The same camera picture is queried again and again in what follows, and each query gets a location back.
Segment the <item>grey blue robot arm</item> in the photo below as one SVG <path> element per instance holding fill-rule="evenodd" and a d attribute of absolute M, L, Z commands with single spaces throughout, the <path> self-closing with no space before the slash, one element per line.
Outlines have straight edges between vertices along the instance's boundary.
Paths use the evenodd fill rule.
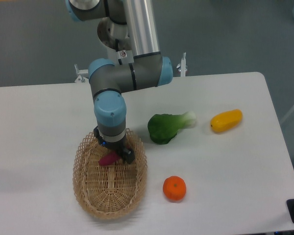
<path fill-rule="evenodd" d="M 68 0 L 75 21 L 99 19 L 97 34 L 115 59 L 96 59 L 88 67 L 99 144 L 114 150 L 128 164 L 134 151 L 125 145 L 126 104 L 122 96 L 169 84 L 172 64 L 161 55 L 152 3 L 149 0 Z"/>

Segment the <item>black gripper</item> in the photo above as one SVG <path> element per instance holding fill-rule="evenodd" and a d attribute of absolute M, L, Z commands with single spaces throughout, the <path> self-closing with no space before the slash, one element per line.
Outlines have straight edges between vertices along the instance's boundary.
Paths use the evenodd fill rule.
<path fill-rule="evenodd" d="M 97 139 L 99 145 L 107 149 L 115 151 L 124 162 L 129 165 L 135 160 L 135 152 L 132 148 L 125 146 L 126 134 L 125 129 L 116 136 L 104 135 L 96 126 L 93 130 L 94 137 Z"/>

